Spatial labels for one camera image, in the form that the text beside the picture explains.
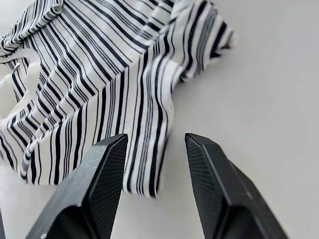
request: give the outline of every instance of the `white surface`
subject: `white surface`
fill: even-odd
[[[240,44],[201,77],[176,88],[162,195],[157,201],[122,195],[112,239],[203,238],[190,187],[186,131],[222,146],[255,182],[290,238],[319,238],[319,3],[215,3],[239,33]],[[0,33],[25,6],[25,0],[1,3]],[[7,239],[27,234],[53,191],[25,185],[0,167]]]

